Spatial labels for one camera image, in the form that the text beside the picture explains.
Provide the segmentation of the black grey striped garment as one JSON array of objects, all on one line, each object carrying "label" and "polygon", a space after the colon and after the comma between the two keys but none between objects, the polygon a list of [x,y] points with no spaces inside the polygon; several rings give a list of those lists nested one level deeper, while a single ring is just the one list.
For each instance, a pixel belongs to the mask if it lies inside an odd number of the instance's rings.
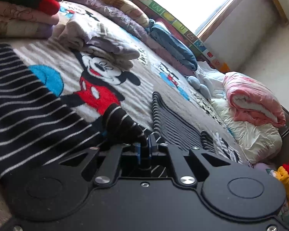
[{"label": "black grey striped garment", "polygon": [[92,53],[38,41],[0,44],[0,179],[122,141],[170,142],[183,153],[224,131],[213,107],[157,58],[118,68]]}]

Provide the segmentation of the pile of folded light clothes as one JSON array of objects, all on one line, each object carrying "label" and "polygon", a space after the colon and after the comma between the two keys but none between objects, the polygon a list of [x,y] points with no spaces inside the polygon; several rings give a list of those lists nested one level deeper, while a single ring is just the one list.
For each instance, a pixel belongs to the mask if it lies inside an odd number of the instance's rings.
[{"label": "pile of folded light clothes", "polygon": [[95,54],[125,70],[140,57],[133,38],[112,21],[88,15],[73,15],[65,24],[55,26],[53,37],[65,47]]}]

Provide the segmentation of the Mickey Mouse fleece blanket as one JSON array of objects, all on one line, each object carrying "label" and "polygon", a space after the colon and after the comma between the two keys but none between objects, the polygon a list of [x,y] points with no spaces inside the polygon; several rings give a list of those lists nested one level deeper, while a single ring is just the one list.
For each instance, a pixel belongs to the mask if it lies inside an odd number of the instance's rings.
[{"label": "Mickey Mouse fleece blanket", "polygon": [[249,162],[213,107],[165,60],[131,36],[140,51],[125,70],[104,57],[63,46],[56,37],[0,40],[0,176],[49,164],[108,141],[102,125],[114,105],[144,135],[155,134],[153,93],[187,121],[181,142],[202,131],[220,139],[218,155]]}]

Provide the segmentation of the grey plush toy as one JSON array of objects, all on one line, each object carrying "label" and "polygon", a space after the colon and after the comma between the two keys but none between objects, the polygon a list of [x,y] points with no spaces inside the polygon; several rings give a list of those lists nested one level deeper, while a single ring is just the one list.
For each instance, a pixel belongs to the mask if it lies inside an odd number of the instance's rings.
[{"label": "grey plush toy", "polygon": [[207,88],[207,86],[205,86],[204,84],[202,84],[198,78],[196,78],[195,76],[188,76],[187,77],[187,82],[198,92],[200,92],[202,94],[202,96],[204,98],[206,98],[207,100],[211,99],[211,94],[209,89]]}]

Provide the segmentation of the cream white duvet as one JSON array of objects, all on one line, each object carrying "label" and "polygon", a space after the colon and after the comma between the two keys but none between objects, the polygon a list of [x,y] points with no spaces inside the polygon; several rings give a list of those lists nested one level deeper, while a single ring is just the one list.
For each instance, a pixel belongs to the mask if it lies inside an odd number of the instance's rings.
[{"label": "cream white duvet", "polygon": [[226,100],[223,87],[225,74],[212,69],[207,62],[199,62],[196,73],[201,83],[209,89],[212,96],[210,104],[251,164],[271,159],[281,151],[282,138],[278,128],[272,124],[255,126],[247,121],[234,120],[234,109]]}]

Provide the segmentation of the pink rolled quilt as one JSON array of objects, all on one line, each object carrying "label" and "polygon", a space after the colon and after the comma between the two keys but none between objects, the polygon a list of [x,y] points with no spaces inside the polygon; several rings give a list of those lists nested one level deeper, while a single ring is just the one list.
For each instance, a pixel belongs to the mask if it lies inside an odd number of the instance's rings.
[{"label": "pink rolled quilt", "polygon": [[225,74],[223,86],[235,121],[247,121],[255,126],[272,124],[277,128],[286,124],[282,105],[261,82],[232,71]]}]

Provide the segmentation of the folded blue quilt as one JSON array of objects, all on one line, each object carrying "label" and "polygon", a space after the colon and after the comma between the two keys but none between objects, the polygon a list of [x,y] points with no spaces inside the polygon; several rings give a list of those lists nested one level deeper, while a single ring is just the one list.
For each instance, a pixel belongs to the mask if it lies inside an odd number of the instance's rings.
[{"label": "folded blue quilt", "polygon": [[181,64],[192,71],[197,70],[198,63],[194,53],[172,34],[163,23],[151,20],[145,30],[152,39],[164,47]]}]

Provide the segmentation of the colourful alphabet foam mat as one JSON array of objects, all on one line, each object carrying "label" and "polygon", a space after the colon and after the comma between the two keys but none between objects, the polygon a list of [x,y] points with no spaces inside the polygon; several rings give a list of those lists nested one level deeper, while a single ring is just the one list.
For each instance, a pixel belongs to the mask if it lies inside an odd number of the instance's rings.
[{"label": "colourful alphabet foam mat", "polygon": [[182,41],[193,52],[198,60],[208,62],[208,64],[218,69],[222,73],[230,71],[229,66],[220,62],[205,46],[203,41],[192,33],[182,22],[167,11],[157,0],[130,0],[143,10],[149,17],[154,20],[163,19],[165,24],[170,25],[172,30],[178,35],[177,38]]}]

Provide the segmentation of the beige patterned pillow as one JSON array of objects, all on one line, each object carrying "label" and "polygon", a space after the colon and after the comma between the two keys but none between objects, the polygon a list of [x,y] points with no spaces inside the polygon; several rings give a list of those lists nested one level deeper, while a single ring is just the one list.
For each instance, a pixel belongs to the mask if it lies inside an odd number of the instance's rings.
[{"label": "beige patterned pillow", "polygon": [[147,28],[150,24],[149,17],[130,0],[101,0],[101,1],[103,1],[107,5],[111,5],[119,9],[144,28]]}]

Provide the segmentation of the stack of folded blankets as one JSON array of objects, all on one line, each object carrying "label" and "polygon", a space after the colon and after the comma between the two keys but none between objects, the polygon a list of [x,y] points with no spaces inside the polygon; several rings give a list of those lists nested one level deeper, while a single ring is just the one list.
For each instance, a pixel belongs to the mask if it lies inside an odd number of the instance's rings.
[{"label": "stack of folded blankets", "polygon": [[49,38],[59,15],[0,1],[0,38]]}]

